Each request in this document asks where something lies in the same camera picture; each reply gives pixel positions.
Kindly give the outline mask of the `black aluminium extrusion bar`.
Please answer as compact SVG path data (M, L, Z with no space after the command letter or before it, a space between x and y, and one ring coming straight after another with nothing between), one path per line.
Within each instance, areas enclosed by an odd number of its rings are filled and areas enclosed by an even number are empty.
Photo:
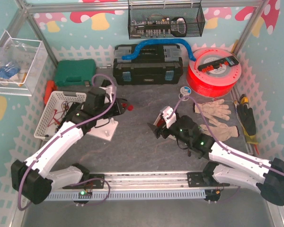
M101 87L108 87L112 85L112 83L109 80L103 80Z

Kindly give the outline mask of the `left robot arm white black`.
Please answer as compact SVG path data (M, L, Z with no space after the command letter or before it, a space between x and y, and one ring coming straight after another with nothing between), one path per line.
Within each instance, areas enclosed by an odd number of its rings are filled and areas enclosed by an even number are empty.
M93 87L83 102L75 102L63 118L59 130L35 154L11 165L12 187L33 204L43 202L48 195L65 186L88 182L89 170L80 164L52 171L64 153L84 135L110 141L118 122L115 116L131 108L126 99L115 95L114 86Z

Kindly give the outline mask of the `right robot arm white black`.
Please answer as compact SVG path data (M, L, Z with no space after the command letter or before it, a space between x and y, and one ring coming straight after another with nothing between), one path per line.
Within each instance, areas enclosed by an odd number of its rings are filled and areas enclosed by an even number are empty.
M172 136L186 145L188 153L195 152L209 162L203 179L209 185L233 184L258 192L266 201L284 205L284 161L261 159L215 141L202 133L189 116L174 114L171 120L161 118L157 126L149 124L156 138Z

